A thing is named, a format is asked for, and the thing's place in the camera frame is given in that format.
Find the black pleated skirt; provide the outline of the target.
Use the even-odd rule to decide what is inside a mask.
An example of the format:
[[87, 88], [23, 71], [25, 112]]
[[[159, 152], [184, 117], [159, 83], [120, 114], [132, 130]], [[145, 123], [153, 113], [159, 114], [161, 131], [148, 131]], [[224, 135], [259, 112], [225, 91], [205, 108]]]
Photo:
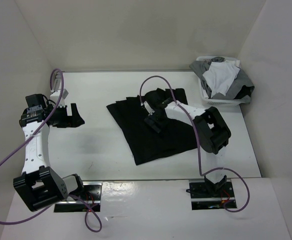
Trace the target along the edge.
[[144, 121], [149, 113], [141, 107], [139, 96], [106, 108], [123, 132], [137, 166], [197, 148], [194, 130], [186, 123], [169, 119], [162, 132], [151, 129]]

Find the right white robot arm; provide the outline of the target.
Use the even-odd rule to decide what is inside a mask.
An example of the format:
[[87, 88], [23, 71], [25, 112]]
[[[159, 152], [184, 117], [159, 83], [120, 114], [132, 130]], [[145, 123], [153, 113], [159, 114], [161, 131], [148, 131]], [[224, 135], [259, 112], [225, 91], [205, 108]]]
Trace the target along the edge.
[[142, 106], [148, 111], [144, 122], [158, 134], [162, 135], [173, 121], [193, 127], [197, 150], [203, 150], [213, 163], [212, 169], [203, 173], [201, 160], [198, 160], [205, 192], [211, 197], [217, 196], [227, 181], [227, 176], [222, 173], [221, 158], [232, 135], [219, 110], [216, 107], [197, 108], [155, 91], [144, 96]]

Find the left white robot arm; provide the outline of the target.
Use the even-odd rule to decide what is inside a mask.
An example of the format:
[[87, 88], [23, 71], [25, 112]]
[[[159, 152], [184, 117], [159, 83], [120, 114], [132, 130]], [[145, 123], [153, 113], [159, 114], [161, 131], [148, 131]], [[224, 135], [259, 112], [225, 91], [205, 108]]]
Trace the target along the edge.
[[70, 105], [71, 115], [68, 115], [67, 95], [66, 90], [57, 90], [49, 98], [42, 94], [25, 98], [27, 108], [19, 120], [26, 141], [25, 160], [21, 176], [13, 179], [13, 187], [32, 212], [64, 201], [68, 196], [79, 200], [86, 193], [76, 173], [60, 177], [49, 160], [50, 128], [77, 128], [85, 123], [75, 103]]

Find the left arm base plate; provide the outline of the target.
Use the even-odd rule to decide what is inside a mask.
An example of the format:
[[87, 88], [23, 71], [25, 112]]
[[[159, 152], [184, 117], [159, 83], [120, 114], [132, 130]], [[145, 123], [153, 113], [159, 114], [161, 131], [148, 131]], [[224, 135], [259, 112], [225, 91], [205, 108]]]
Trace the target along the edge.
[[[103, 183], [84, 181], [83, 186], [83, 192], [77, 196], [90, 205], [94, 212], [100, 212]], [[88, 208], [81, 201], [72, 197], [55, 204], [53, 209], [54, 213], [85, 213], [86, 211]]]

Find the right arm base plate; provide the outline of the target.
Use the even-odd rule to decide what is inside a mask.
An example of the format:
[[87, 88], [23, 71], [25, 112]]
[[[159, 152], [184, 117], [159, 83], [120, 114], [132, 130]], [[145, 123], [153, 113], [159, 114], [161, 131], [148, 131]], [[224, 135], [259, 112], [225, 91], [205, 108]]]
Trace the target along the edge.
[[217, 210], [223, 209], [224, 204], [229, 209], [236, 209], [236, 199], [231, 181], [227, 181], [215, 193], [209, 193], [204, 180], [191, 180], [185, 190], [190, 195], [192, 210]]

